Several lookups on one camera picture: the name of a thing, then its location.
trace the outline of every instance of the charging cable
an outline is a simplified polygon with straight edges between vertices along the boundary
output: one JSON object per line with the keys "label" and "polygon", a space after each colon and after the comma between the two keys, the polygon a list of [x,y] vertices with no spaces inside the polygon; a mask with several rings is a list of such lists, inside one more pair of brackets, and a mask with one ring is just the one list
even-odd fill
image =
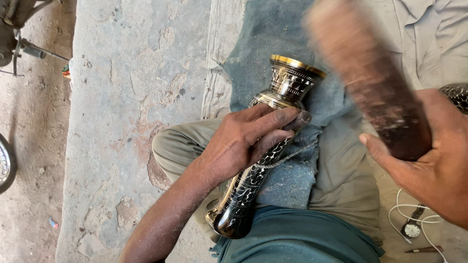
{"label": "charging cable", "polygon": [[414,220],[414,221],[417,221],[417,222],[421,222],[421,230],[422,230],[422,232],[423,232],[423,234],[424,234],[424,237],[425,237],[426,240],[429,242],[429,244],[430,244],[431,246],[433,246],[433,247],[439,252],[439,254],[440,254],[440,255],[442,256],[442,258],[444,259],[444,263],[448,263],[448,261],[447,261],[447,260],[445,259],[445,257],[444,257],[444,254],[442,254],[442,252],[441,252],[436,246],[434,246],[434,244],[429,240],[429,238],[427,237],[426,233],[424,232],[424,223],[430,223],[430,224],[440,223],[440,222],[443,221],[443,219],[440,220],[440,221],[426,221],[426,219],[434,218],[434,217],[439,217],[439,218],[440,218],[440,216],[439,216],[439,215],[427,216],[427,217],[423,218],[422,220],[418,220],[418,219],[413,219],[413,218],[411,218],[411,217],[409,217],[409,216],[404,215],[404,214],[400,211],[400,206],[413,206],[413,207],[422,207],[422,208],[429,209],[429,210],[431,210],[431,209],[430,209],[429,207],[427,207],[427,206],[421,206],[421,205],[406,205],[406,204],[405,204],[405,205],[399,205],[399,204],[398,204],[398,197],[400,196],[400,192],[401,192],[401,191],[402,191],[402,190],[400,189],[400,190],[398,191],[398,193],[396,194],[396,205],[395,205],[394,207],[392,207],[392,209],[390,209],[390,210],[388,211],[388,221],[389,221],[389,223],[392,225],[392,227],[395,229],[395,231],[398,232],[398,234],[400,234],[400,236],[402,236],[402,238],[403,238],[408,244],[411,244],[411,241],[410,241],[407,237],[405,237],[400,231],[398,231],[398,229],[397,229],[397,228],[395,227],[395,225],[392,223],[392,220],[390,220],[390,213],[396,208],[396,209],[398,210],[398,212],[400,213],[400,215],[402,215],[402,216],[404,216],[404,217],[406,217],[406,218],[408,218],[408,219],[411,219],[411,220]]}

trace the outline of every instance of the dirt ground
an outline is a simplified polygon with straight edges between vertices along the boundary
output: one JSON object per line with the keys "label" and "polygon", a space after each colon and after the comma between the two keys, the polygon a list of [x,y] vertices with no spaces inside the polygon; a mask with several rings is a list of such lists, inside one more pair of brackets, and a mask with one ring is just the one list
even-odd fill
{"label": "dirt ground", "polygon": [[[52,2],[26,24],[23,38],[70,58],[76,0]],[[65,149],[70,112],[67,64],[23,55],[19,74],[0,73],[0,132],[18,161],[13,185],[0,195],[0,262],[55,262],[61,224]],[[12,71],[12,64],[2,68]]]}

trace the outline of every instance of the wristwatch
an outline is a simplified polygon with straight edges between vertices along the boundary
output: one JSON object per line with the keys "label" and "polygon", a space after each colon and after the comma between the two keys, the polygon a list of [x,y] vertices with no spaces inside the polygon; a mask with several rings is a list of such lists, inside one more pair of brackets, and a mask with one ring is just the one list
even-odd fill
{"label": "wristwatch", "polygon": [[403,225],[402,230],[400,231],[402,235],[407,238],[415,238],[421,234],[421,226],[417,223],[416,219],[418,219],[424,212],[424,207],[418,207],[412,214],[411,219],[408,219],[406,223]]}

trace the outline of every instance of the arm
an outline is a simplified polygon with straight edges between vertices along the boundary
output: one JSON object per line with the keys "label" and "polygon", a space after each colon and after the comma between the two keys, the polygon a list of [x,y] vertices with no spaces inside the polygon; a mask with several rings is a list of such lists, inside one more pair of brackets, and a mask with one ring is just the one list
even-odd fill
{"label": "arm", "polygon": [[417,91],[432,130],[432,150],[416,162],[391,156],[370,134],[359,139],[395,183],[443,219],[468,230],[468,117],[436,89]]}
{"label": "arm", "polygon": [[203,153],[146,212],[127,241],[120,263],[164,262],[192,213],[219,184],[259,161],[293,131],[278,130],[296,108],[266,104],[226,115]]}

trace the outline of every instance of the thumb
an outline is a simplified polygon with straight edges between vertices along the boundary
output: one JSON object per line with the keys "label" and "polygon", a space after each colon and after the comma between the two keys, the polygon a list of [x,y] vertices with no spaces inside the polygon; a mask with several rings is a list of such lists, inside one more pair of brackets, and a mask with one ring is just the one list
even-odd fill
{"label": "thumb", "polygon": [[402,161],[390,154],[387,146],[385,146],[380,138],[368,133],[363,133],[359,135],[359,140],[367,147],[372,159],[388,173],[392,174],[392,170],[402,165]]}
{"label": "thumb", "polygon": [[254,163],[260,161],[268,149],[275,146],[275,144],[278,142],[292,138],[293,136],[294,132],[292,130],[274,130],[265,134],[252,146],[253,151],[249,165],[253,165]]}

